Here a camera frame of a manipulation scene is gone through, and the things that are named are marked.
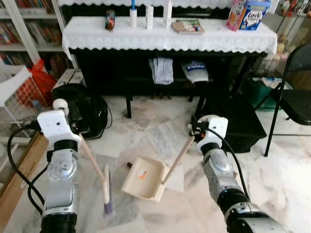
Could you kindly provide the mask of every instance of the books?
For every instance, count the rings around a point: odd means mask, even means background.
[[[56,79],[59,79],[66,69],[72,68],[71,62],[62,52],[43,52],[40,56],[44,60],[48,73]]]
[[[195,20],[177,20],[172,23],[172,27],[178,33],[182,34],[203,34],[204,30],[198,19]]]
[[[11,21],[0,22],[0,45],[21,44],[22,41]]]
[[[42,8],[45,13],[54,14],[51,0],[16,0],[17,6],[22,14],[42,14],[36,8]]]
[[[27,20],[25,23],[31,36],[38,45],[61,45],[62,34],[59,27],[46,24],[40,20]]]
[[[7,65],[25,65],[32,68],[33,63],[26,52],[0,52],[0,58]],[[47,72],[59,79],[68,68],[72,68],[71,61],[64,53],[43,52],[41,58]]]
[[[0,53],[0,57],[3,62],[7,65],[25,65],[27,68],[31,68],[33,63],[29,55],[25,52],[11,52],[11,53]]]

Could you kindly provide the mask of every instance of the white bottle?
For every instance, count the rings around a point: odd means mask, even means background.
[[[137,9],[130,9],[131,27],[137,28]]]
[[[153,6],[146,6],[146,26],[148,30],[154,27],[154,7]]]
[[[165,0],[163,9],[163,26],[170,28],[172,20],[173,0]]]

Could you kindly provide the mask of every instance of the black chair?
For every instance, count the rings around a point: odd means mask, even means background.
[[[291,53],[285,66],[282,82],[255,107],[255,110],[258,109],[270,96],[276,101],[265,157],[268,156],[279,107],[289,116],[287,119],[292,119],[301,125],[311,125],[311,90],[284,90],[289,72],[308,70],[311,71],[311,44],[300,46]]]

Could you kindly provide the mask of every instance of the marble floor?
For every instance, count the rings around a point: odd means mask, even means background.
[[[125,99],[105,97],[112,110],[113,125],[102,138],[88,141],[98,163],[110,164],[113,214],[103,217],[101,186],[91,164],[79,153],[79,233],[225,233],[224,217],[208,191],[202,155],[192,145],[182,159],[183,192],[166,190],[159,204],[140,200],[121,191],[128,173],[126,163],[137,156],[171,164],[187,140],[187,124],[198,99],[186,97],[151,100],[134,97],[133,118],[125,117]],[[271,112],[257,112],[266,131]],[[276,133],[311,132],[310,127],[285,121],[280,112]],[[238,154],[252,202],[280,222],[289,233],[310,233],[311,227],[311,138],[274,136],[269,157],[263,157],[267,138],[249,153]],[[231,159],[234,170],[237,168]],[[38,171],[46,164],[42,159]],[[47,176],[37,181],[44,193]],[[27,199],[25,190],[6,233],[38,233],[41,218]]]

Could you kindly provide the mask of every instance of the broom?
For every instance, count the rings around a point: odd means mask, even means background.
[[[109,172],[109,166],[108,164],[105,164],[104,166],[104,174],[99,169],[94,156],[92,154],[92,151],[90,147],[87,145],[86,141],[80,134],[80,137],[82,138],[81,147],[90,159],[91,163],[93,164],[96,172],[98,173],[99,177],[102,180],[102,186],[103,186],[103,195],[104,195],[104,214],[108,215],[112,212],[112,202],[111,202],[111,179],[110,179],[110,172]]]

